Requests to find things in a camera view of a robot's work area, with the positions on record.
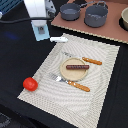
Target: pot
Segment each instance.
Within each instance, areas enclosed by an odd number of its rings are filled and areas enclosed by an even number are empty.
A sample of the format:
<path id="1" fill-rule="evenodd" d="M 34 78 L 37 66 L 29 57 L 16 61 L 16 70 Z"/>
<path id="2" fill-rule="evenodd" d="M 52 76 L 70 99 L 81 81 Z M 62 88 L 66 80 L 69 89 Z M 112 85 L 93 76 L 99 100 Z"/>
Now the pot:
<path id="1" fill-rule="evenodd" d="M 64 4 L 60 7 L 61 18 L 68 21 L 76 20 L 80 16 L 80 8 L 91 3 L 94 3 L 94 1 L 81 5 L 75 3 Z"/>
<path id="2" fill-rule="evenodd" d="M 86 9 L 84 22 L 91 27 L 103 26 L 106 22 L 108 9 L 105 7 L 104 1 L 99 1 L 97 5 L 90 6 Z"/>
<path id="3" fill-rule="evenodd" d="M 124 27 L 128 30 L 128 8 L 125 8 L 122 13 L 121 17 L 123 19 Z"/>

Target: knife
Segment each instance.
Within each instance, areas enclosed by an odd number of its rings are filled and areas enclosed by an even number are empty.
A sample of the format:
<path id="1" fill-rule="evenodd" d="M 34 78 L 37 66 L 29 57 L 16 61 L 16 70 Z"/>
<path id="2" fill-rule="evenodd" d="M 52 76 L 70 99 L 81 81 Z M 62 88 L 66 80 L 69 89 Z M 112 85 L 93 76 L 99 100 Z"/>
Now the knife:
<path id="1" fill-rule="evenodd" d="M 77 57 L 77 58 L 80 58 L 80 59 L 82 59 L 86 62 L 90 62 L 90 63 L 97 64 L 97 65 L 102 65 L 101 61 L 97 61 L 97 60 L 93 60 L 93 59 L 89 59 L 89 58 L 85 58 L 85 57 L 79 57 L 77 55 L 73 55 L 73 54 L 70 54 L 70 53 L 67 53 L 67 52 L 62 52 L 62 53 L 69 56 L 69 57 Z"/>

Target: cable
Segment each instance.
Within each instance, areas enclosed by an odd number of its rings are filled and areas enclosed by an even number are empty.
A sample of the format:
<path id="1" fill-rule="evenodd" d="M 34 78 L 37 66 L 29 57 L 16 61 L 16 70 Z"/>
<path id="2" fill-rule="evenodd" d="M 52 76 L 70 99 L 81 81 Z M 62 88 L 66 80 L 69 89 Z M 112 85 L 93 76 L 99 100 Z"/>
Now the cable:
<path id="1" fill-rule="evenodd" d="M 31 17 L 31 18 L 23 18 L 23 19 L 18 19 L 18 20 L 13 20 L 13 21 L 3 21 L 0 20 L 0 23 L 3 24 L 14 24 L 14 23 L 19 23 L 19 22 L 24 22 L 24 21 L 28 21 L 28 20 L 53 20 L 54 17 Z"/>

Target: black table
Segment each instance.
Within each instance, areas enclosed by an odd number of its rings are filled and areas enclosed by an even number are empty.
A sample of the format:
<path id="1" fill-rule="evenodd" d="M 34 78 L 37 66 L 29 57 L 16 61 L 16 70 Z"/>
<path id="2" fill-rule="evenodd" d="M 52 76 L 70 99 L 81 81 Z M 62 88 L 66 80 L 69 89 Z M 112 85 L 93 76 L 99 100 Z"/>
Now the black table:
<path id="1" fill-rule="evenodd" d="M 53 0 L 57 13 L 67 0 Z M 4 20 L 29 17 L 22 2 Z M 51 26 L 47 22 L 51 37 L 63 33 L 120 46 L 112 72 L 98 128 L 128 128 L 128 45 L 70 30 Z M 17 24 L 0 24 L 0 112 L 25 123 L 19 116 L 40 122 L 38 127 L 75 128 L 75 126 L 42 111 L 17 98 L 23 90 L 25 78 L 32 77 L 56 43 L 49 39 L 37 42 L 30 21 Z"/>

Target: tomato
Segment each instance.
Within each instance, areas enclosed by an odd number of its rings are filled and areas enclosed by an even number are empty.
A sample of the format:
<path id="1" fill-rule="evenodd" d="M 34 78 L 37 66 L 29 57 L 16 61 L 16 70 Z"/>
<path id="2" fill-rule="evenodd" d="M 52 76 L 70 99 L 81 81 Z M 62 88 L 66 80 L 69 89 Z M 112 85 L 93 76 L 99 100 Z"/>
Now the tomato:
<path id="1" fill-rule="evenodd" d="M 38 87 L 38 83 L 35 79 L 28 77 L 24 80 L 23 87 L 29 91 L 35 91 Z"/>

